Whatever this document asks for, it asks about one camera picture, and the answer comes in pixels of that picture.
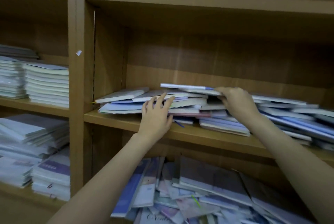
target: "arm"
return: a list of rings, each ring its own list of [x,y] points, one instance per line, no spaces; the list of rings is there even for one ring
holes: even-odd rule
[[[143,104],[138,133],[48,222],[106,223],[132,173],[147,151],[169,130],[173,116],[167,119],[171,97],[161,107],[166,94],[153,108],[155,97]]]
[[[278,166],[320,223],[334,220],[334,169],[259,113],[240,88],[216,88],[229,113],[244,124],[274,156]]]

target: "left hand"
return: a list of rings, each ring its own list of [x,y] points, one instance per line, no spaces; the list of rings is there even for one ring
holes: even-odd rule
[[[171,106],[174,96],[170,97],[165,101],[162,107],[162,101],[164,100],[167,93],[163,93],[158,99],[153,107],[156,97],[151,98],[150,101],[146,101],[142,107],[142,120],[140,122],[140,127],[138,134],[143,138],[147,138],[153,143],[160,140],[165,133],[169,130],[173,123],[173,115],[168,118],[168,110]]]

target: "forearm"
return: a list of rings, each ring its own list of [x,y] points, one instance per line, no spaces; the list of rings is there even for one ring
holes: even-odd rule
[[[258,115],[245,126],[274,156],[278,166],[320,223],[334,219],[334,169]]]
[[[48,222],[104,223],[110,218],[123,188],[152,141],[137,133],[66,205]]]

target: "shelf board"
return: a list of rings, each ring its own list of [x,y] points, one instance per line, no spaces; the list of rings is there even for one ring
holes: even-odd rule
[[[27,186],[25,188],[17,188],[0,182],[0,193],[9,195],[11,197],[28,200],[32,203],[55,209],[60,209],[63,205],[67,203],[66,201],[51,199],[46,196],[34,193],[31,189],[31,186]]]
[[[131,28],[329,43],[334,37],[333,0],[88,1]]]
[[[67,0],[0,0],[0,18],[67,24]]]
[[[50,114],[62,117],[69,117],[68,108],[62,108],[48,104],[33,103],[30,102],[28,98],[10,99],[5,97],[0,97],[0,105],[20,110],[40,112],[44,114]]]
[[[137,132],[140,125],[140,116],[101,114],[97,110],[88,112],[83,117],[85,122],[119,128]],[[231,150],[239,153],[252,154],[261,157],[273,158],[261,142],[254,136],[245,137],[231,133],[203,129],[199,126],[172,124],[165,137],[183,142],[190,142],[219,149]],[[334,167],[334,153],[332,151],[308,147],[320,159]]]

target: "blue pen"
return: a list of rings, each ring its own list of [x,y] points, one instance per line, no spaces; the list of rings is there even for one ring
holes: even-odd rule
[[[181,125],[179,122],[177,122],[177,121],[175,121],[175,120],[174,120],[174,122],[177,123],[180,127],[183,127],[183,128],[184,128],[184,125]]]
[[[205,86],[180,85],[180,84],[171,84],[171,83],[161,83],[160,87],[174,88],[174,89],[203,89],[203,90],[213,90],[214,89],[212,87],[205,87]]]

